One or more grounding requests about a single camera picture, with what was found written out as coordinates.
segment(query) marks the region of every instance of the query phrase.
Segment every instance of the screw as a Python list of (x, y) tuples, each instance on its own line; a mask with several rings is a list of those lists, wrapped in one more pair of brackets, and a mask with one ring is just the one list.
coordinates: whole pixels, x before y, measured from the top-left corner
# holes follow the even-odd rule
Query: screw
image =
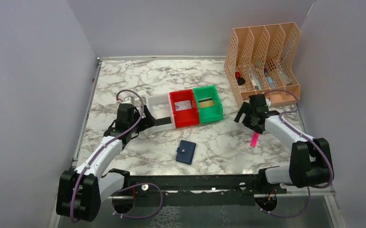
[(148, 185), (147, 184), (143, 184), (142, 186), (141, 186), (141, 189), (143, 190), (143, 191), (146, 191), (146, 190), (148, 190)]
[(239, 186), (241, 186), (241, 185), (246, 185), (244, 182), (241, 182), (240, 184), (239, 184)]

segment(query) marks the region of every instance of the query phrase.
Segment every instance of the white panel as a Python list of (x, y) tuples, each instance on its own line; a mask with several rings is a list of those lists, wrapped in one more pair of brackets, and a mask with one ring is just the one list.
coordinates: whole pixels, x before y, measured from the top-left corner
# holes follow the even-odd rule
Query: white panel
[(65, 0), (0, 0), (0, 227), (47, 227), (96, 65)]
[(295, 61), (308, 133), (330, 143), (348, 228), (366, 227), (366, 0), (318, 0)]
[(296, 22), (315, 0), (68, 0), (100, 57), (219, 55), (232, 28)]

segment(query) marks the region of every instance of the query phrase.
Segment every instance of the wallet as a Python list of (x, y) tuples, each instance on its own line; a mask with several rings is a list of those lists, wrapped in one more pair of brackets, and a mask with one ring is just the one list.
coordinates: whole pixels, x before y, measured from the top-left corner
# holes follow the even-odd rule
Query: wallet
[(196, 143), (186, 140), (180, 140), (180, 145), (177, 148), (176, 161), (191, 165), (194, 156)]

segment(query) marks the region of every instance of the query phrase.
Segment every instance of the desk organizer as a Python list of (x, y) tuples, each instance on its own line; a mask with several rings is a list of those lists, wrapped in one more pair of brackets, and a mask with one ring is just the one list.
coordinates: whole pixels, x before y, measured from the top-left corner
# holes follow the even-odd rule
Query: desk organizer
[[(238, 107), (250, 95), (272, 89), (285, 89), (299, 97), (300, 85), (291, 69), (299, 40), (300, 30), (293, 22), (233, 29), (224, 68)], [(235, 72), (245, 79), (244, 85), (238, 86)], [(266, 97), (272, 107), (296, 103), (285, 92)]]
[(213, 85), (147, 96), (146, 105), (155, 118), (155, 126), (148, 128), (148, 133), (223, 119), (222, 104)]

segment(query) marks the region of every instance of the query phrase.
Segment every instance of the pink highlighter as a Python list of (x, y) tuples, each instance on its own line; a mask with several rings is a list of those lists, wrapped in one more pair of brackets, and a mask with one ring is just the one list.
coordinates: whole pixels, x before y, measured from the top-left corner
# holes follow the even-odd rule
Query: pink highlighter
[(250, 146), (251, 147), (256, 147), (257, 140), (259, 139), (259, 135), (260, 135), (259, 133), (254, 132), (253, 137), (252, 137), (252, 139), (250, 141)]

